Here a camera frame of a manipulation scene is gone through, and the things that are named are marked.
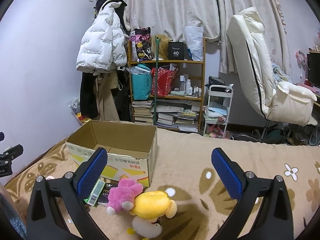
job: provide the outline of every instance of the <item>bed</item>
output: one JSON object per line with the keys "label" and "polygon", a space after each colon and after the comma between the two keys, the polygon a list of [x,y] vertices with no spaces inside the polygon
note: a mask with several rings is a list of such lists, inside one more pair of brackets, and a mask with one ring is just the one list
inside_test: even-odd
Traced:
{"label": "bed", "polygon": [[[178,205],[172,219],[163,219],[163,232],[156,239],[211,239],[224,223],[236,200],[231,200],[211,164],[211,152],[221,147],[244,171],[253,171],[261,178],[284,178],[292,206],[294,236],[309,223],[320,204],[320,148],[311,146],[268,145],[244,141],[206,138],[158,129],[158,156],[151,187],[147,191],[164,190]],[[75,171],[76,163],[65,141],[59,142],[45,156],[13,178],[5,188],[22,216],[26,214],[32,186],[38,175],[62,177]],[[261,199],[242,231],[249,232]],[[59,202],[70,231],[79,235],[70,216]],[[90,207],[90,215],[102,231],[112,239],[141,240],[127,234],[132,216],[122,212],[108,216],[105,207]]]}

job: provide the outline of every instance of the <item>pink plush toy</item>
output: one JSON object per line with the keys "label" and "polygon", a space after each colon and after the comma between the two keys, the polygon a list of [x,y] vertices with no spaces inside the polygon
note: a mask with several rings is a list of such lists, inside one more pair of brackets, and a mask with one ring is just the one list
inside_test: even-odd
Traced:
{"label": "pink plush toy", "polygon": [[121,179],[118,187],[110,189],[109,202],[107,204],[108,215],[116,215],[121,209],[131,210],[134,207],[134,198],[141,194],[142,191],[142,184],[132,179]]}

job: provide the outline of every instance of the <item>jacket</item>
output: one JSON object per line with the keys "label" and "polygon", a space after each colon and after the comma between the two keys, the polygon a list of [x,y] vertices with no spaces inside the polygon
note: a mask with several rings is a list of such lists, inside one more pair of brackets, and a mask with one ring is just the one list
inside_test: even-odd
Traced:
{"label": "jacket", "polygon": [[107,0],[92,26],[85,32],[77,57],[77,70],[86,73],[109,73],[127,63],[125,38],[115,8],[126,6],[123,0]]}

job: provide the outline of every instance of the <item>cushioned recliner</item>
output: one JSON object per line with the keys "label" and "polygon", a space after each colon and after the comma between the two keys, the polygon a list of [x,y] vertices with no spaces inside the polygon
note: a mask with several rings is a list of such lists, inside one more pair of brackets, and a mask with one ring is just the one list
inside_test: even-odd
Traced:
{"label": "cushioned recliner", "polygon": [[316,120],[311,117],[316,96],[311,90],[289,82],[279,82],[274,89],[273,68],[264,30],[255,7],[233,15],[227,30],[244,96],[267,120],[301,126],[316,125]]}

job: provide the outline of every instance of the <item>curtain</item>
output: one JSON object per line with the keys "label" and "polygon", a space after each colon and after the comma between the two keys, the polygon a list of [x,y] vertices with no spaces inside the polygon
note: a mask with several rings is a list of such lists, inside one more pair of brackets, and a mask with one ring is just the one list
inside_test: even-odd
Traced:
{"label": "curtain", "polygon": [[221,19],[220,72],[237,72],[232,46],[226,35],[231,17],[243,9],[255,6],[265,26],[271,61],[291,77],[291,61],[280,0],[218,0],[218,3]]}
{"label": "curtain", "polygon": [[184,26],[204,27],[207,41],[220,38],[217,0],[125,0],[131,30],[151,27],[151,34],[182,39]]}

